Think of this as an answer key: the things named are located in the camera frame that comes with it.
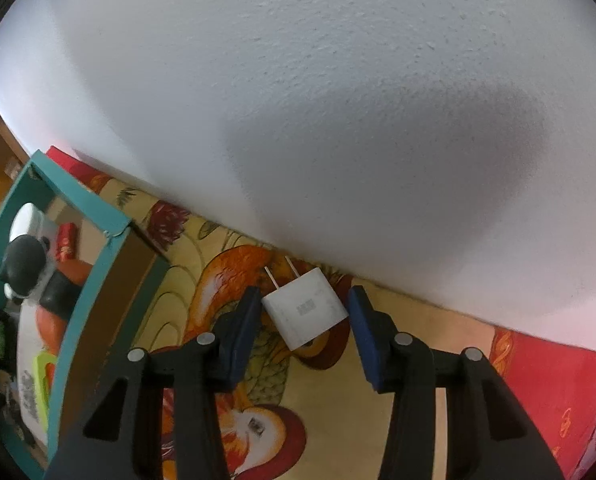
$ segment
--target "white wall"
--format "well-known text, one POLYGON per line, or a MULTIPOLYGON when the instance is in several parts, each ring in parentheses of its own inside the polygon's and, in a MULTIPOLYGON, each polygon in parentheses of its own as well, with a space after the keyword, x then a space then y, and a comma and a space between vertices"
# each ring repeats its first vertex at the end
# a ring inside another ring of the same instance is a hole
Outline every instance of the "white wall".
POLYGON ((596 348, 591 0, 18 0, 0 111, 30 150, 596 348))

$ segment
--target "red fabric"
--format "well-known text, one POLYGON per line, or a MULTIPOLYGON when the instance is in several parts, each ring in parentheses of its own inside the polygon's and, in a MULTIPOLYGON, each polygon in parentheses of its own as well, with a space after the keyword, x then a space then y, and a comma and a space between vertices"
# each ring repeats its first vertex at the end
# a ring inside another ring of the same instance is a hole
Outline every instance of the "red fabric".
POLYGON ((496 329, 490 359, 569 478, 596 428, 596 352, 496 329))
POLYGON ((67 155, 55 146, 51 146, 46 154, 58 166, 77 178, 95 193, 100 193, 103 187, 105 187, 105 184, 111 179, 107 173, 92 168, 89 164, 85 164, 77 158, 67 155))

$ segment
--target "metal pin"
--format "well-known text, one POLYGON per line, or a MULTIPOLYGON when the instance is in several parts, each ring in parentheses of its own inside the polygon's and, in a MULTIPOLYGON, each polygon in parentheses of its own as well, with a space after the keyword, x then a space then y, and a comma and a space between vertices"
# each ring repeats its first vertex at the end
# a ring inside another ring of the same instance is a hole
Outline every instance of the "metal pin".
POLYGON ((287 263, 289 264, 289 266, 292 268, 292 271, 294 272, 294 276, 296 278, 300 278, 300 274, 298 274, 298 271, 296 270, 296 268, 294 267, 294 264, 292 263, 292 260, 289 256, 285 256, 284 257, 285 260, 287 260, 287 263))
POLYGON ((133 363, 137 363, 143 357, 145 357, 146 353, 142 348, 134 348, 129 351, 127 354, 127 359, 129 359, 133 363))
POLYGON ((480 361, 482 359, 482 352, 474 347, 467 348, 464 351, 464 354, 470 361, 480 361))
POLYGON ((216 336, 212 332, 203 332, 196 338, 196 341, 199 345, 206 346, 216 341, 216 336))
POLYGON ((278 282, 274 278, 274 275, 271 273, 271 270, 269 270, 269 267, 265 266, 265 272, 267 273, 267 276, 269 276, 269 279, 271 280, 271 282, 274 284, 274 287, 276 288, 276 290, 278 290, 280 287, 278 286, 278 282))
POLYGON ((409 346, 414 342, 414 338, 411 334, 407 332, 398 332, 394 337, 393 340, 396 342, 396 345, 400 346, 409 346))

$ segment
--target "green object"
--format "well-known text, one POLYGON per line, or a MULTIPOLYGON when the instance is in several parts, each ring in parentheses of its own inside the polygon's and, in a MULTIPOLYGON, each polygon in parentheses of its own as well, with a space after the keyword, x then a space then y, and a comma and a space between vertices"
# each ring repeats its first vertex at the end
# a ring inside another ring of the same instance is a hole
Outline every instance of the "green object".
POLYGON ((47 377, 47 365, 56 366, 58 359, 49 352, 42 351, 34 357, 34 392, 36 394, 36 409, 40 417, 40 423, 47 431, 49 420, 49 397, 51 395, 51 386, 47 377))
MULTIPOLYGON (((89 313, 102 288, 107 274, 112 267, 118 253, 123 247, 131 232, 131 220, 123 212, 104 202, 98 195, 85 188, 80 182, 60 168, 41 152, 36 152, 30 161, 22 169, 15 183, 3 202, 0 210, 0 264, 5 248, 9 243, 9 229, 11 223, 22 205, 27 202, 33 203, 40 210, 47 210, 51 201, 59 196, 65 202, 79 211, 85 218, 94 224, 107 238, 107 243, 101 250, 96 263, 94 264, 82 291, 72 318, 67 326, 62 346, 60 347, 60 358, 56 363, 56 372, 52 384, 51 395, 41 384, 40 390, 36 390, 41 417, 44 409, 44 416, 47 419, 48 456, 51 458, 56 452, 58 438, 58 421, 64 399, 64 390, 69 370, 74 359, 80 334, 88 320, 89 313)), ((145 314, 157 287, 168 268, 166 259, 158 256, 150 270, 149 275, 143 281, 140 290, 134 297, 132 306, 120 327, 110 355, 114 351, 125 351, 129 347, 138 328, 142 316, 145 314)), ((7 300, 4 295, 3 284, 0 282, 0 309, 4 309, 7 300)), ((27 447, 16 436, 13 428, 6 424, 1 425, 1 439, 9 453, 16 462, 27 473, 30 480, 41 480, 43 472, 30 455, 27 447)))
POLYGON ((0 321, 0 359, 5 358, 5 348, 7 345, 6 336, 5 336, 5 322, 0 321))

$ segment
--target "red flower print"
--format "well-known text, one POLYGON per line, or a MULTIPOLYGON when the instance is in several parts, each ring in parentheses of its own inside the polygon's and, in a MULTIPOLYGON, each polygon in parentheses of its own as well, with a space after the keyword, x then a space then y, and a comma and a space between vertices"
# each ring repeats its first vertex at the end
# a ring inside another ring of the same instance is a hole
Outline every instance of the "red flower print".
POLYGON ((189 215, 186 209, 159 200, 152 207, 147 233, 166 251, 182 235, 189 215))

